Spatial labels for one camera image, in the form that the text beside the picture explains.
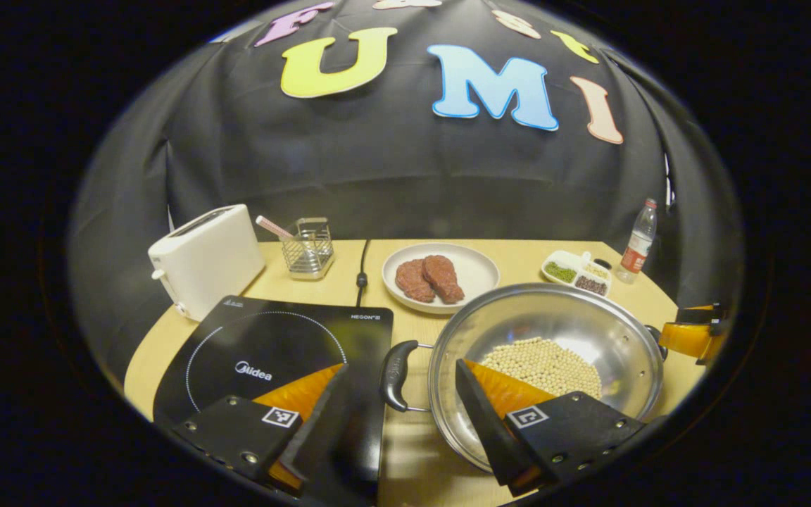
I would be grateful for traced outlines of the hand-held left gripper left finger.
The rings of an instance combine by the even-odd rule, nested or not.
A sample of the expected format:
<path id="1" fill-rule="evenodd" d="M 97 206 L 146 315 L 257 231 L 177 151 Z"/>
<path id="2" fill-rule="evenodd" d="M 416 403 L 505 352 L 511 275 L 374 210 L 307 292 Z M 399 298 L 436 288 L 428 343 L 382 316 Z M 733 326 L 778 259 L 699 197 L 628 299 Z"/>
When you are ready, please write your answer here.
<path id="1" fill-rule="evenodd" d="M 338 363 L 254 400 L 227 395 L 181 418 L 170 435 L 245 480 L 297 492 L 339 440 L 349 372 Z"/>

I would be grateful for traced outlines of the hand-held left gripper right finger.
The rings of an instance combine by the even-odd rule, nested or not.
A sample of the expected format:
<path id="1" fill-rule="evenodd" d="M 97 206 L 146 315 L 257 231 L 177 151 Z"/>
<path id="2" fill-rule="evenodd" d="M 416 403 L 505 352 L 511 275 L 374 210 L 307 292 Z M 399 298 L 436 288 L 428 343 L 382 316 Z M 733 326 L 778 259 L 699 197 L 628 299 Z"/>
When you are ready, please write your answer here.
<path id="1" fill-rule="evenodd" d="M 455 363 L 455 386 L 493 475 L 514 496 L 585 480 L 645 427 L 585 392 L 553 396 L 465 359 Z"/>

